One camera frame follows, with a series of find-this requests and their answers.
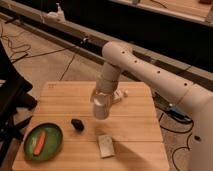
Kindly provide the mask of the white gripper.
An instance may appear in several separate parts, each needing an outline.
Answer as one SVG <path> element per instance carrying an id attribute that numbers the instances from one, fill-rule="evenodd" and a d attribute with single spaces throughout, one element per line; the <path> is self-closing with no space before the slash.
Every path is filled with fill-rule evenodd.
<path id="1" fill-rule="evenodd" d="M 92 90 L 90 96 L 90 102 L 94 101 L 94 98 L 98 93 L 109 94 L 107 99 L 107 106 L 111 108 L 114 103 L 114 92 L 117 89 L 121 69 L 108 62 L 105 62 L 102 68 L 101 74 L 96 81 L 96 89 Z"/>

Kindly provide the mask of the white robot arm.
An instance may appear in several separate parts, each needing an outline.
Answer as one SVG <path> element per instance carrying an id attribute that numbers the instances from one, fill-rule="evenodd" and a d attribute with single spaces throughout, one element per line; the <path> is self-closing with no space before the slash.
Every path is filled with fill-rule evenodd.
<path id="1" fill-rule="evenodd" d="M 137 75 L 181 112 L 194 121 L 194 141 L 189 160 L 190 171 L 213 171 L 213 92 L 178 75 L 143 61 L 124 42 L 111 41 L 102 48 L 102 72 L 91 95 L 93 114 L 106 119 L 113 104 L 123 70 Z"/>

